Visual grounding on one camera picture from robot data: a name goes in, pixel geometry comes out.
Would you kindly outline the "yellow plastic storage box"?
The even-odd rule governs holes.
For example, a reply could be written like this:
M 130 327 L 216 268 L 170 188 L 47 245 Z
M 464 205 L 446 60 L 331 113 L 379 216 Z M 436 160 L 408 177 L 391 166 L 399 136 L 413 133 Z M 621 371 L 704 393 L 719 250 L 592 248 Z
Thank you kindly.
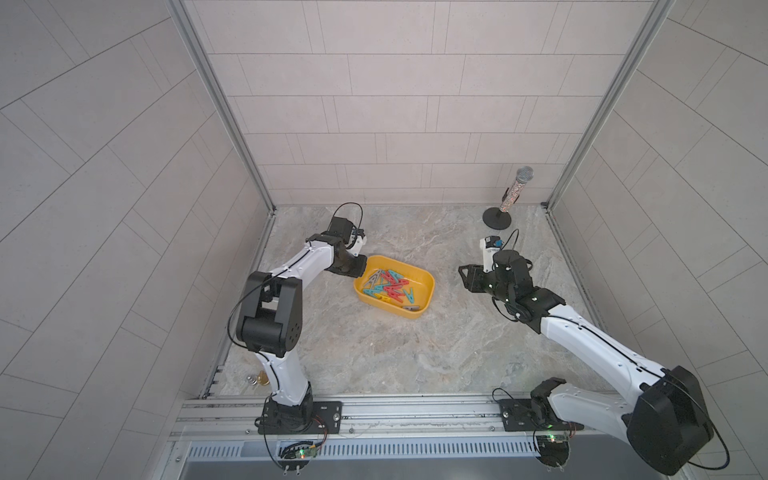
M 377 269 L 385 271 L 387 283 L 375 289 L 363 289 L 363 283 Z M 383 291 L 384 286 L 394 286 L 402 291 L 412 288 L 415 303 L 410 304 L 406 296 L 402 298 L 402 304 L 390 300 Z M 374 255 L 368 258 L 365 273 L 354 281 L 354 289 L 363 303 L 407 319 L 417 319 L 430 305 L 435 279 L 431 273 L 419 267 L 383 255 Z

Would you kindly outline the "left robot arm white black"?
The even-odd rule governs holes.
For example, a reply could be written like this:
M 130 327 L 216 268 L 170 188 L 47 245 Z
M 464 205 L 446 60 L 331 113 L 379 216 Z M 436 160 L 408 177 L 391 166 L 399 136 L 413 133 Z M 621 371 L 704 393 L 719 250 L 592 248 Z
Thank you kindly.
M 261 362 L 272 387 L 272 400 L 299 407 L 311 400 L 310 383 L 295 348 L 303 329 L 303 292 L 323 272 L 359 278 L 367 257 L 366 236 L 351 239 L 328 232 L 307 239 L 290 260 L 268 271 L 255 271 L 235 308 L 236 343 Z

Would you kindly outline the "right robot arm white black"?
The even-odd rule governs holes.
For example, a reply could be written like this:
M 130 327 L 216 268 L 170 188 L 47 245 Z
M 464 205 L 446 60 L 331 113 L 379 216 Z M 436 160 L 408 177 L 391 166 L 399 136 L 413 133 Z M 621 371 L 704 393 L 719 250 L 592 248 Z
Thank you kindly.
M 551 290 L 534 284 L 515 250 L 486 249 L 481 265 L 462 265 L 464 287 L 485 293 L 504 318 L 569 350 L 614 389 L 600 394 L 561 378 L 530 393 L 535 432 L 577 423 L 621 440 L 655 471 L 677 474 L 718 432 L 700 384 L 682 366 L 668 369 L 631 350 Z

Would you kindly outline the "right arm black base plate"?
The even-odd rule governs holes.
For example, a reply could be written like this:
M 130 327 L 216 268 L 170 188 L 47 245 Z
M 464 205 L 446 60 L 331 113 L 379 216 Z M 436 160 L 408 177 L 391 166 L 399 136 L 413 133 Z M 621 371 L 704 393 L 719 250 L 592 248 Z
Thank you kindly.
M 578 432 L 582 424 L 565 422 L 554 416 L 538 416 L 530 399 L 502 398 L 496 400 L 505 432 Z

